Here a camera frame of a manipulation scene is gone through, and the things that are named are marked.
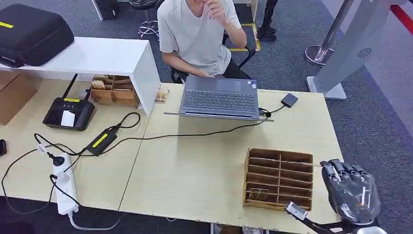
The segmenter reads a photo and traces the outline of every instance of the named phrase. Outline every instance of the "small wooden box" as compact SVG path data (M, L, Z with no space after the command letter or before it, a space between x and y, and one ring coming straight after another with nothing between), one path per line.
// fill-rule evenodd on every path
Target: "small wooden box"
M312 164L310 154L248 149L244 164L243 206L284 210L292 201L310 211Z
M138 107L139 98L129 77L113 76L103 79L106 90L91 86L91 98L99 104Z

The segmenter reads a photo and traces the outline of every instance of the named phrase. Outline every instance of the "robotic hand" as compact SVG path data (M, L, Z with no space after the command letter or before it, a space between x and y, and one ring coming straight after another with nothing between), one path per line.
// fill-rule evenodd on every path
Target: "robotic hand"
M380 200L374 177L360 166L342 163L338 159L322 161L320 164L328 200L342 221L315 223L306 218L307 211L293 202L285 207L287 213L319 234L387 234L377 223ZM335 233L331 231L333 228L341 228L342 231Z

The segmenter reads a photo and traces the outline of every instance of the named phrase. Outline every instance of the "white power strip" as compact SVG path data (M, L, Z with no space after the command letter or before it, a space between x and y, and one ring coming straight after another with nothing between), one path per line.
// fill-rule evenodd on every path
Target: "white power strip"
M75 178L73 177L72 169L68 169L65 173L63 172L66 168L70 167L70 156L67 153L59 155L65 159L64 163L60 166L53 165L53 174L57 176L55 180L56 185L63 190L65 193L69 194L71 197L77 200ZM77 212L79 206L68 196L63 194L61 191L55 188L57 197L57 209L59 214L67 215L70 212Z

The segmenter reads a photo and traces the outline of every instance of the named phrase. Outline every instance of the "laptop keyboard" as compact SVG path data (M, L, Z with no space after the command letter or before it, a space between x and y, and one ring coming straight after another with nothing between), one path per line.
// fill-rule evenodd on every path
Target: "laptop keyboard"
M233 94L189 90L184 107L255 112L254 94Z

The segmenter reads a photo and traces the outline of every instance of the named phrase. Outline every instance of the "red stripe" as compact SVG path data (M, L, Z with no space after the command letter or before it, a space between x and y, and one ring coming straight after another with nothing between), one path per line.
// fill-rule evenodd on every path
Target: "red stripe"
M399 5L391 5L390 10L413 35L413 20L406 14L406 12L404 12Z

